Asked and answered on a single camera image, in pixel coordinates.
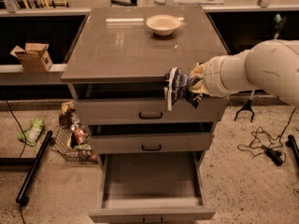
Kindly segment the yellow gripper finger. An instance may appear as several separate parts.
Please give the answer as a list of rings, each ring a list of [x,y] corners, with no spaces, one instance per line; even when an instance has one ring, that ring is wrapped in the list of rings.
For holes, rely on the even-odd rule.
[[[204,84],[204,71],[206,64],[197,64],[195,68],[190,72],[189,77],[192,80],[189,85],[189,90],[197,94],[209,95],[209,91]]]

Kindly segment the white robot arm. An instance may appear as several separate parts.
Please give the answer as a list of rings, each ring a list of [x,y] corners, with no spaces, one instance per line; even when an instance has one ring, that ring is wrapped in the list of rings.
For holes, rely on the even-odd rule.
[[[197,65],[190,73],[194,93],[224,97],[263,90],[299,107],[299,41],[268,40],[236,55],[223,55]]]

